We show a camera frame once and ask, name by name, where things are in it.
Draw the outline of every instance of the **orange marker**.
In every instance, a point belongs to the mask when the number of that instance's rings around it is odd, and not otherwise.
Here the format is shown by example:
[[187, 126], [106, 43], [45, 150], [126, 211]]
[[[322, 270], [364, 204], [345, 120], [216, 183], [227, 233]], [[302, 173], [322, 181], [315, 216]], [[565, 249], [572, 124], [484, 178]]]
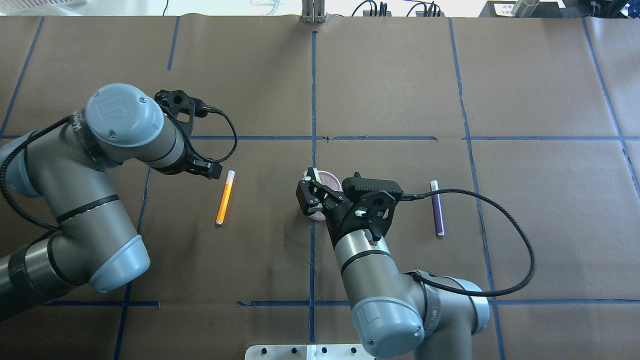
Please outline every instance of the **orange marker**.
[[225, 221], [225, 215], [227, 214], [227, 204], [229, 204], [229, 195], [231, 195], [231, 187], [234, 184], [234, 176], [236, 172], [229, 170], [227, 174], [227, 183], [225, 184], [225, 191], [222, 193], [222, 201], [220, 202], [220, 209], [218, 210], [218, 217], [216, 218], [216, 225], [222, 225]]

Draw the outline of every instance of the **metal clamp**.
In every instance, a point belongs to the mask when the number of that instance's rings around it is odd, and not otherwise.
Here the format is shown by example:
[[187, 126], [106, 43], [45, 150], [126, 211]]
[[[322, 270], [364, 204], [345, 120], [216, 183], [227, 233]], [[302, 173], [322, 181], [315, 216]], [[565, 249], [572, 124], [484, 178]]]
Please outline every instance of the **metal clamp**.
[[302, 22], [321, 24], [326, 20], [324, 0], [302, 0]]

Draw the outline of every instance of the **pink object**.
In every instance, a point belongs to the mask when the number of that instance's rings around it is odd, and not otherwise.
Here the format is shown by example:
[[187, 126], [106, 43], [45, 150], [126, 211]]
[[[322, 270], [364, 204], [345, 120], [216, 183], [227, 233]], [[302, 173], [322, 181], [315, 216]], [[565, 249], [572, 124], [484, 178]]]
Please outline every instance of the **pink object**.
[[[340, 180], [338, 180], [337, 177], [335, 177], [335, 175], [333, 175], [332, 173], [328, 172], [328, 171], [323, 171], [323, 170], [318, 170], [318, 175], [320, 176], [320, 182], [323, 185], [329, 186], [332, 190], [336, 190], [341, 192], [342, 191], [342, 184], [340, 184]], [[325, 221], [325, 217], [324, 214], [317, 212], [313, 215], [309, 216], [310, 218], [316, 220], [316, 221]]]

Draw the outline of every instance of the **wire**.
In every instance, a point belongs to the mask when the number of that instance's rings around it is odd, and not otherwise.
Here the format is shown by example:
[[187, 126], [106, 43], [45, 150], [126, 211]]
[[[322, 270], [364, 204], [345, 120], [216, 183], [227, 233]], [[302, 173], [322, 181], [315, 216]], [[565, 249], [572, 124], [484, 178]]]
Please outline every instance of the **wire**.
[[369, 6], [371, 6], [371, 7], [372, 7], [372, 9], [371, 9], [371, 16], [374, 16], [374, 14], [376, 14], [376, 13], [378, 12], [378, 4], [376, 4], [376, 2], [375, 2], [375, 1], [373, 1], [373, 0], [364, 0], [364, 1], [362, 1], [362, 2], [360, 3], [360, 5], [358, 5], [358, 7], [357, 7], [355, 10], [353, 10], [353, 13], [351, 14], [351, 16], [355, 16], [355, 15], [356, 15], [356, 12], [358, 11], [358, 9], [359, 9], [362, 5], [364, 5], [364, 4], [366, 4], [366, 3], [369, 3]]
[[426, 2], [426, 1], [416, 1], [416, 0], [405, 0], [405, 1], [411, 1], [413, 3], [417, 3], [415, 5], [413, 5], [411, 7], [411, 9], [409, 9], [409, 12], [406, 13], [405, 17], [408, 17], [409, 15], [411, 15], [411, 12], [413, 11], [413, 9], [415, 9], [416, 6], [422, 5], [424, 6], [424, 11], [422, 13], [423, 17], [436, 17], [436, 16], [440, 16], [442, 10], [440, 9], [440, 6], [437, 5], [435, 2]]
[[498, 209], [505, 217], [507, 217], [507, 219], [509, 219], [509, 221], [511, 222], [511, 225], [513, 225], [513, 227], [516, 229], [516, 231], [522, 238], [522, 241], [524, 241], [524, 244], [526, 245], [527, 250], [529, 251], [529, 261], [530, 261], [529, 272], [527, 273], [527, 276], [525, 276], [525, 278], [522, 281], [520, 281], [517, 285], [512, 286], [508, 289], [495, 290], [495, 291], [468, 291], [468, 290], [463, 290], [458, 288], [452, 288], [451, 286], [446, 286], [446, 285], [431, 281], [429, 279], [425, 279], [424, 277], [420, 276], [420, 274], [418, 274], [417, 272], [409, 272], [407, 274], [411, 275], [413, 277], [413, 280], [415, 281], [423, 282], [424, 284], [427, 284], [434, 288], [438, 288], [441, 290], [449, 291], [449, 292], [460, 294], [460, 295], [466, 295], [466, 296], [498, 297], [498, 296], [514, 293], [524, 288], [531, 281], [531, 279], [533, 278], [533, 273], [536, 271], [536, 256], [533, 253], [533, 248], [531, 247], [531, 243], [529, 243], [529, 239], [527, 239], [527, 236], [524, 234], [524, 232], [522, 231], [522, 229], [520, 228], [516, 220], [514, 220], [511, 214], [509, 214], [498, 203], [478, 193], [470, 192], [467, 190], [461, 190], [461, 189], [442, 189], [442, 190], [436, 190], [433, 192], [422, 193], [422, 194], [404, 194], [400, 198], [400, 201], [421, 200], [421, 199], [426, 199], [430, 196], [438, 195], [441, 193], [462, 193], [465, 195], [473, 196], [477, 199], [487, 202], [489, 205]]
[[222, 110], [211, 106], [211, 108], [213, 109], [213, 113], [221, 115], [222, 117], [225, 118], [225, 120], [227, 121], [227, 123], [229, 124], [229, 127], [231, 128], [231, 132], [233, 132], [234, 134], [234, 146], [231, 148], [231, 150], [229, 151], [229, 153], [222, 159], [212, 159], [212, 158], [208, 158], [206, 156], [201, 155], [191, 144], [191, 140], [189, 140], [189, 136], [187, 135], [186, 131], [184, 130], [184, 128], [182, 127], [182, 124], [180, 123], [180, 121], [178, 121], [178, 119], [173, 116], [173, 114], [171, 113], [171, 110], [166, 107], [165, 105], [162, 104], [158, 104], [160, 106], [160, 108], [162, 109], [162, 111], [164, 112], [164, 114], [169, 118], [169, 120], [171, 120], [171, 122], [173, 122], [173, 124], [175, 125], [175, 127], [178, 128], [178, 130], [180, 131], [180, 134], [182, 135], [182, 138], [184, 139], [184, 142], [187, 144], [187, 146], [189, 147], [189, 150], [191, 150], [191, 152], [193, 152], [193, 154], [195, 156], [197, 156], [199, 158], [199, 160], [202, 161], [207, 161], [207, 162], [211, 162], [211, 163], [221, 163], [222, 161], [225, 161], [227, 159], [229, 159], [231, 157], [231, 155], [233, 155], [233, 153], [236, 151], [236, 147], [238, 146], [238, 135], [236, 133], [236, 128], [234, 127], [234, 124], [231, 122], [231, 119], [229, 118], [229, 116]]
[[51, 230], [51, 231], [59, 231], [60, 228], [58, 226], [49, 225], [49, 224], [47, 224], [47, 223], [45, 223], [43, 221], [40, 221], [40, 220], [36, 219], [35, 217], [32, 217], [26, 211], [24, 211], [22, 208], [20, 208], [20, 206], [18, 206], [16, 201], [13, 199], [13, 197], [9, 193], [9, 190], [7, 189], [7, 186], [6, 186], [6, 172], [7, 172], [7, 169], [9, 169], [9, 164], [11, 163], [11, 161], [20, 153], [20, 151], [26, 149], [27, 145], [29, 145], [32, 142], [34, 142], [35, 140], [43, 137], [47, 133], [50, 133], [52, 130], [56, 129], [57, 127], [66, 124], [67, 122], [68, 122], [68, 118], [64, 118], [64, 119], [56, 122], [55, 124], [47, 127], [46, 129], [44, 129], [44, 130], [42, 130], [42, 131], [30, 136], [22, 144], [18, 145], [18, 147], [16, 147], [9, 154], [9, 156], [6, 157], [6, 159], [4, 159], [4, 161], [2, 163], [2, 166], [0, 167], [0, 192], [2, 192], [2, 196], [7, 201], [9, 206], [11, 206], [11, 208], [18, 215], [20, 215], [24, 220], [27, 220], [28, 222], [30, 222], [30, 223], [32, 223], [34, 225], [37, 225], [37, 226], [40, 226], [40, 227], [44, 227], [45, 229], [48, 229], [48, 230]]
[[416, 7], [416, 6], [420, 6], [420, 5], [424, 6], [424, 13], [426, 13], [426, 12], [427, 12], [427, 3], [417, 3], [417, 4], [413, 5], [413, 6], [409, 9], [409, 12], [408, 12], [408, 13], [406, 13], [406, 16], [405, 16], [405, 17], [409, 17], [409, 15], [411, 15], [411, 12], [413, 11], [413, 9], [415, 9], [415, 7]]

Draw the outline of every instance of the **metal bracket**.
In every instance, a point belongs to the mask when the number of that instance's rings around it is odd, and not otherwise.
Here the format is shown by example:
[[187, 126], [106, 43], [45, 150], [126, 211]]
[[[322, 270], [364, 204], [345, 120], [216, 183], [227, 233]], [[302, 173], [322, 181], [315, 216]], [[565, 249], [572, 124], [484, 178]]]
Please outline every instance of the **metal bracket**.
[[321, 24], [326, 19], [324, 0], [302, 0], [302, 22]]
[[244, 360], [375, 360], [362, 344], [253, 345]]

